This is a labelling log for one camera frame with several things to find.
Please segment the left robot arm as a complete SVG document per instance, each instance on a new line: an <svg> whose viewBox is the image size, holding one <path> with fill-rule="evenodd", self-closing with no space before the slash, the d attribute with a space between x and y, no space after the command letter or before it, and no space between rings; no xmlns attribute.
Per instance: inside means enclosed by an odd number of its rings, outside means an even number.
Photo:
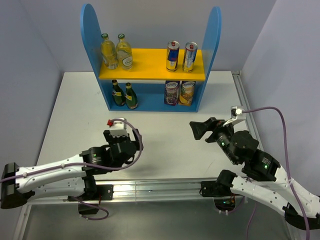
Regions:
<svg viewBox="0 0 320 240"><path fill-rule="evenodd" d="M81 200L96 197L95 175L104 175L133 165L143 151L142 135L105 130L106 145L91 147L80 154L53 163L22 167L15 162L4 166L1 183L1 209L14 209L47 197L68 196Z"/></svg>

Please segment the green glass bottle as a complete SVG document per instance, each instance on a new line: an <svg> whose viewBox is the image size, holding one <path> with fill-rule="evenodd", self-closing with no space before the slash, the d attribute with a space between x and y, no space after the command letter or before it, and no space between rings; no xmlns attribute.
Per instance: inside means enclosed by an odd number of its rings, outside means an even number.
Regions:
<svg viewBox="0 0 320 240"><path fill-rule="evenodd" d="M133 110L137 108L138 106L138 97L134 90L132 89L131 83L127 82L125 84L125 100L126 100L126 105L129 109Z"/></svg>
<svg viewBox="0 0 320 240"><path fill-rule="evenodd" d="M126 98L123 90L120 88L118 81L113 79L112 81L112 98L117 106L124 106L126 104Z"/></svg>

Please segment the Red Bull can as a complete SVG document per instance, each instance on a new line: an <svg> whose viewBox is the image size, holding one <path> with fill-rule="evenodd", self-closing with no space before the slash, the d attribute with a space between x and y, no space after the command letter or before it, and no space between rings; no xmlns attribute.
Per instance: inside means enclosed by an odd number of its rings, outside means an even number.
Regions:
<svg viewBox="0 0 320 240"><path fill-rule="evenodd" d="M184 57L182 62L182 70L185 73L190 73L193 71L197 50L198 45L195 42L187 42L185 44Z"/></svg>
<svg viewBox="0 0 320 240"><path fill-rule="evenodd" d="M166 51L166 69L169 72L174 72L178 67L180 44L177 41L170 41L167 44Z"/></svg>

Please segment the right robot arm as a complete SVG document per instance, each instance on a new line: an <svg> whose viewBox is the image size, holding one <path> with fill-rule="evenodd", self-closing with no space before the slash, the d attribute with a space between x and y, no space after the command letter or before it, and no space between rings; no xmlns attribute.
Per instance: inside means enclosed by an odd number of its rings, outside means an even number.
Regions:
<svg viewBox="0 0 320 240"><path fill-rule="evenodd" d="M205 140L216 143L234 165L242 165L242 178L224 169L216 180L202 181L203 197L242 195L255 200L283 216L287 223L300 230L320 228L320 198L289 178L283 166L270 154L258 148L259 141L247 130L235 131L224 120L209 118L189 123L195 140L206 132Z"/></svg>

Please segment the clear water bottle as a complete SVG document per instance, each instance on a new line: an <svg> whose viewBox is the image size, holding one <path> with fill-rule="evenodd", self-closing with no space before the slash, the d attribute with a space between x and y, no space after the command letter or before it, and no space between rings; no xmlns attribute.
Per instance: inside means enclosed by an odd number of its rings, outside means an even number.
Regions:
<svg viewBox="0 0 320 240"><path fill-rule="evenodd" d="M102 43L100 46L102 59L106 67L110 70L117 69L119 62L115 44L109 39L107 33L101 34Z"/></svg>
<svg viewBox="0 0 320 240"><path fill-rule="evenodd" d="M123 33L120 33L117 37L117 59L124 70L130 70L133 67L132 47L130 43L126 40L125 35Z"/></svg>

